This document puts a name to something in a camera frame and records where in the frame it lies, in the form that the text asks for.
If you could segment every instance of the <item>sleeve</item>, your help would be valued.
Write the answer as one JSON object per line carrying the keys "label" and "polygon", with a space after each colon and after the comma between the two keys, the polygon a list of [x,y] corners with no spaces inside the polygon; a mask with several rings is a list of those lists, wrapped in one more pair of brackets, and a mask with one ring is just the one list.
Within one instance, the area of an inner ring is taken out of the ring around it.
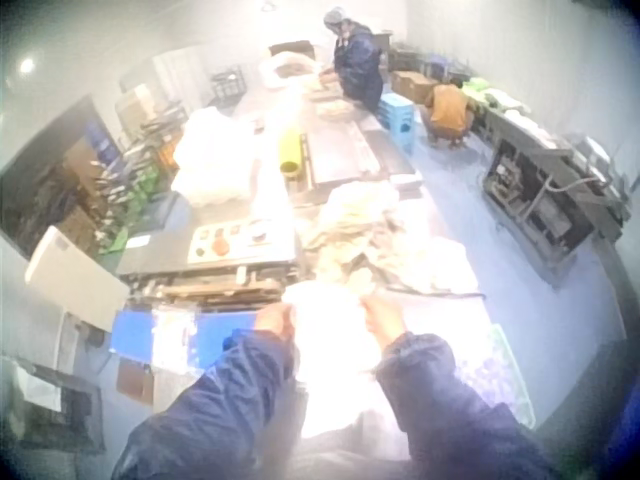
{"label": "sleeve", "polygon": [[411,333],[389,347],[378,368],[419,468],[433,478],[555,478],[508,407],[490,408],[454,371],[444,340]]}
{"label": "sleeve", "polygon": [[347,96],[359,100],[368,75],[376,69],[379,61],[377,47],[365,39],[356,38],[345,49],[336,73]]}
{"label": "sleeve", "polygon": [[292,361],[266,332],[234,332],[226,351],[166,412],[136,427],[112,479],[240,478]]}

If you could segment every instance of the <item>blue jacket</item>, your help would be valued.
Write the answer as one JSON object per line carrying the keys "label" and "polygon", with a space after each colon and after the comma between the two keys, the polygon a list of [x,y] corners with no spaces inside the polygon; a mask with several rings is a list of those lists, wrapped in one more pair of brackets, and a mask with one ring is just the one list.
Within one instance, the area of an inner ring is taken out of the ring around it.
{"label": "blue jacket", "polygon": [[356,25],[348,42],[338,40],[334,51],[334,68],[345,95],[371,112],[378,110],[382,96],[380,54],[371,30],[362,25]]}
{"label": "blue jacket", "polygon": [[[255,441],[273,415],[291,350],[264,332],[236,332],[227,343],[166,412],[131,433],[113,479],[264,478]],[[435,335],[404,334],[385,352],[377,378],[409,438],[412,462],[395,469],[403,473],[345,454],[333,465],[330,455],[313,463],[325,473],[311,475],[305,461],[307,471],[286,478],[554,478],[509,409],[489,408],[454,369],[449,346]]]}

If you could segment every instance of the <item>person in orange shirt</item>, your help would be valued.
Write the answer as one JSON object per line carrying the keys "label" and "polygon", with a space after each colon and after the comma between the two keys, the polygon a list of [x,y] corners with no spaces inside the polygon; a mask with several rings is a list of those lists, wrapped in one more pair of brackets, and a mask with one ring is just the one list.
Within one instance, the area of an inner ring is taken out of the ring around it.
{"label": "person in orange shirt", "polygon": [[452,78],[449,84],[438,85],[420,106],[422,121],[429,134],[429,141],[436,144],[439,138],[450,140],[450,148],[464,146],[473,114],[469,98],[462,92],[462,81]]}

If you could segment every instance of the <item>person in blue jacket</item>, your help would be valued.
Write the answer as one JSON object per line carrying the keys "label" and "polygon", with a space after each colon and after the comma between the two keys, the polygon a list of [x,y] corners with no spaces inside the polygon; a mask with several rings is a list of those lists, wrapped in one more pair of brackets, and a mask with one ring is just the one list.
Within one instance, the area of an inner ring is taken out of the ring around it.
{"label": "person in blue jacket", "polygon": [[[362,299],[383,359],[376,377],[409,440],[410,462],[365,458],[357,449],[292,457],[269,475],[256,444],[292,373],[291,307],[261,310],[252,331],[226,351],[166,412],[133,430],[113,479],[513,479],[555,470],[506,405],[490,408],[455,375],[448,344],[407,332],[398,306]],[[276,437],[271,443],[284,442]]]}
{"label": "person in blue jacket", "polygon": [[371,112],[378,109],[382,96],[381,50],[368,27],[348,18],[336,7],[324,17],[325,26],[338,36],[333,67],[320,76],[322,83],[340,81],[345,96],[362,102]]}

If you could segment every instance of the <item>yellow cylinder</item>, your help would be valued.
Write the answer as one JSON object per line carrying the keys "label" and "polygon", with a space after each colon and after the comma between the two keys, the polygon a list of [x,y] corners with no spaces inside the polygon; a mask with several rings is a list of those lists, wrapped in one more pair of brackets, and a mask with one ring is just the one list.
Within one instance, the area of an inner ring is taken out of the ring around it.
{"label": "yellow cylinder", "polygon": [[289,178],[300,175],[302,171],[302,147],[300,145],[300,130],[291,127],[280,137],[280,172]]}

